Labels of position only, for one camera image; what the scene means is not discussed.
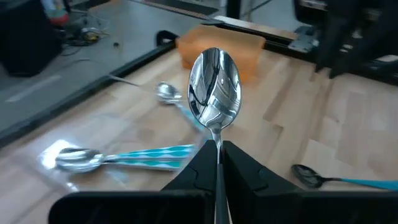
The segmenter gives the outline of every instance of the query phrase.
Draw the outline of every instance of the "spoon bowl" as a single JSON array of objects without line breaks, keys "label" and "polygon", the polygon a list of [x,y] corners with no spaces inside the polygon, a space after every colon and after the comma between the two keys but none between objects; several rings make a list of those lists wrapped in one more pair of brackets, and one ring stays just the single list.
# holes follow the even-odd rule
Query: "spoon bowl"
[{"label": "spoon bowl", "polygon": [[55,162],[57,167],[70,172],[82,173],[97,169],[105,156],[97,149],[62,149]]},{"label": "spoon bowl", "polygon": [[300,164],[292,165],[293,175],[310,189],[318,189],[326,182],[315,170]]},{"label": "spoon bowl", "polygon": [[188,102],[194,117],[210,130],[219,150],[220,132],[238,115],[241,100],[239,72],[231,56],[218,48],[203,51],[190,73]]},{"label": "spoon bowl", "polygon": [[172,85],[160,82],[156,86],[157,97],[165,104],[176,104],[182,99],[181,93]]}]

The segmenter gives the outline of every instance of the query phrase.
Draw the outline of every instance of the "wooden tabletop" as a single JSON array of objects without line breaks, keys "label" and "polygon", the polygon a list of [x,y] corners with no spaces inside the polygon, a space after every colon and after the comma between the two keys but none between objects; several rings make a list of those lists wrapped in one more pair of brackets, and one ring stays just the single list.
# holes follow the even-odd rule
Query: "wooden tabletop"
[{"label": "wooden tabletop", "polygon": [[[238,23],[258,29],[271,28]],[[243,85],[241,111],[221,133],[281,177],[292,164],[322,175],[398,179],[398,92],[395,86],[345,74],[329,80],[313,64],[262,51],[256,78]],[[84,175],[53,168],[64,147],[107,154],[198,142],[200,133],[155,86],[176,86],[186,99],[189,70],[173,50],[3,149],[0,212],[5,223],[45,220],[51,204],[73,190],[159,190],[176,174],[102,167]],[[329,183],[322,190],[372,190]]]}]

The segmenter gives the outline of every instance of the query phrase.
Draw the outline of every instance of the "orange box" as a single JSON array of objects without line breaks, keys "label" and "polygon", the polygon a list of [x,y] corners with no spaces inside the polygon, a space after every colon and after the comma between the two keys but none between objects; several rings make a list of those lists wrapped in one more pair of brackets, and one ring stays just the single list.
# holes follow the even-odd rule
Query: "orange box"
[{"label": "orange box", "polygon": [[265,38],[213,26],[200,25],[177,39],[182,66],[192,69],[197,57],[210,47],[227,51],[239,70],[241,81],[251,79],[256,74],[260,52],[266,43]]}]

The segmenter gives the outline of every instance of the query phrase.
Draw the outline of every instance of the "metal spoon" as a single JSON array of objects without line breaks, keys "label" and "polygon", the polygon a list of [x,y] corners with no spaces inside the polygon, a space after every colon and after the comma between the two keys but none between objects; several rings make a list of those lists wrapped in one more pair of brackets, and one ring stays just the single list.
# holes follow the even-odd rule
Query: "metal spoon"
[{"label": "metal spoon", "polygon": [[238,69],[227,52],[210,48],[198,56],[189,77],[188,102],[193,115],[210,130],[217,144],[216,223],[229,223],[221,130],[238,115],[241,89]]},{"label": "metal spoon", "polygon": [[315,170],[300,164],[292,165],[291,169],[293,175],[296,176],[301,183],[311,189],[318,189],[328,181],[341,181],[379,189],[398,190],[397,180],[356,180],[337,177],[322,177]]},{"label": "metal spoon", "polygon": [[117,164],[145,169],[176,170],[181,160],[193,151],[193,145],[172,146],[105,156],[97,149],[62,149],[55,162],[69,172],[90,172],[101,164]]},{"label": "metal spoon", "polygon": [[192,116],[192,113],[180,104],[182,99],[181,93],[172,85],[166,82],[160,82],[156,86],[157,96],[160,102],[165,104],[173,104],[178,107],[181,112],[188,118],[199,131],[203,131],[204,127]]}]

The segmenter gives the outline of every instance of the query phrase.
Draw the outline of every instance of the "teal spoon handle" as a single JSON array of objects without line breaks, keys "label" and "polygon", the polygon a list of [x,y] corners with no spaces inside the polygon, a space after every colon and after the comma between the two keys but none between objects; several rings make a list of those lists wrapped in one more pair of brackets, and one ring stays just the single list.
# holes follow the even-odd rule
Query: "teal spoon handle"
[{"label": "teal spoon handle", "polygon": [[193,144],[187,144],[182,146],[170,146],[158,149],[126,152],[118,155],[106,156],[105,162],[125,160],[181,161],[188,158],[194,148],[195,146]]},{"label": "teal spoon handle", "polygon": [[106,161],[104,164],[122,165],[127,167],[154,169],[154,170],[179,170],[182,166],[182,161]]},{"label": "teal spoon handle", "polygon": [[352,184],[365,185],[387,190],[398,190],[398,180],[356,180],[356,179],[340,179],[343,182]]},{"label": "teal spoon handle", "polygon": [[205,127],[199,123],[199,121],[192,115],[192,112],[186,109],[184,106],[182,106],[180,103],[175,104],[180,111],[185,115],[188,120],[191,121],[191,123],[195,126],[195,128],[199,131],[205,130]]}]

